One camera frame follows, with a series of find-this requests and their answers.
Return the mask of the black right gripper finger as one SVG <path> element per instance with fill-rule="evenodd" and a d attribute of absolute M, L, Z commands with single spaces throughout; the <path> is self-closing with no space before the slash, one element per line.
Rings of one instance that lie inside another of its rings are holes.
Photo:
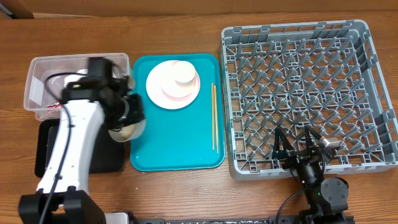
<path fill-rule="evenodd" d="M 322 136 L 309 125 L 306 125 L 304 127 L 304 133 L 305 133 L 305 145 L 307 150 L 317 150 L 318 147 L 313 144 L 312 138 L 315 138 L 315 140 L 318 141 L 321 139 Z"/>
<path fill-rule="evenodd" d="M 292 145 L 280 126 L 275 128 L 274 134 L 274 152 L 287 152 L 292 150 Z"/>

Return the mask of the red snack wrapper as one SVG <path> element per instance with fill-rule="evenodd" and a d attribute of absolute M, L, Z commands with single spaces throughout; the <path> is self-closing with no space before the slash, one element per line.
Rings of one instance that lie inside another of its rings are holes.
<path fill-rule="evenodd" d="M 61 103 L 52 103 L 50 105 L 47 105 L 47 108 L 49 110 L 59 110 L 62 107 L 63 107 L 63 105 Z"/>

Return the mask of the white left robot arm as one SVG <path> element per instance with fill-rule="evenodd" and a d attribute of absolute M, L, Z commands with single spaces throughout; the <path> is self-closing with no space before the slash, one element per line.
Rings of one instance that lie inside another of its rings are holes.
<path fill-rule="evenodd" d="M 58 99 L 60 124 L 49 164 L 34 194 L 22 195 L 23 223 L 129 223 L 128 212 L 104 213 L 88 193 L 90 164 L 98 133 L 112 140 L 138 138 L 146 119 L 141 97 L 130 94 L 130 76 L 79 74 Z"/>

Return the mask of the bamboo chopstick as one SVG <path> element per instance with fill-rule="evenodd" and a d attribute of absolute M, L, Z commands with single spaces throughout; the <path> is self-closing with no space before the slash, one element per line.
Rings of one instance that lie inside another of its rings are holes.
<path fill-rule="evenodd" d="M 214 83 L 211 83 L 211 126 L 212 126 L 212 150 L 215 150 L 215 115 L 214 115 Z"/>
<path fill-rule="evenodd" d="M 216 152 L 219 154 L 219 135 L 218 135 L 218 109 L 217 109 L 217 92 L 216 85 L 213 84 L 213 99 L 214 99 L 214 117 L 215 117 L 215 143 Z"/>

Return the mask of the white napkin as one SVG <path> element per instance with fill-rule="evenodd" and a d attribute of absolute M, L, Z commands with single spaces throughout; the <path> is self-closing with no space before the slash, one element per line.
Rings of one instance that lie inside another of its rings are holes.
<path fill-rule="evenodd" d="M 77 75 L 67 75 L 64 78 L 64 87 L 66 87 L 70 82 L 77 82 L 79 79 L 85 77 L 88 73 L 87 69 L 81 69 L 77 71 Z"/>

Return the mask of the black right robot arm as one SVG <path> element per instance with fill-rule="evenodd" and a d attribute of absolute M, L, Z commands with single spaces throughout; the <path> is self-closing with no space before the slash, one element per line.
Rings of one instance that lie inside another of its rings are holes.
<path fill-rule="evenodd" d="M 302 189 L 282 203 L 269 223 L 354 223 L 353 217 L 344 214 L 348 209 L 348 182 L 340 177 L 325 177 L 326 165 L 340 148 L 340 140 L 322 136 L 309 125 L 304 127 L 303 136 L 305 149 L 296 151 L 281 127 L 274 130 L 272 158 L 282 162 L 283 170 L 296 177 Z M 308 209 L 283 217 L 283 208 L 300 194 L 305 195 Z"/>

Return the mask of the white rice pile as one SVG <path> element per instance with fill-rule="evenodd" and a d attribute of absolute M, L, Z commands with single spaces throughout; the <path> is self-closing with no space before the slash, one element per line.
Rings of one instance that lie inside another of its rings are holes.
<path fill-rule="evenodd" d="M 136 138 L 137 126 L 135 124 L 125 126 L 120 130 L 120 138 L 122 141 L 128 141 Z"/>

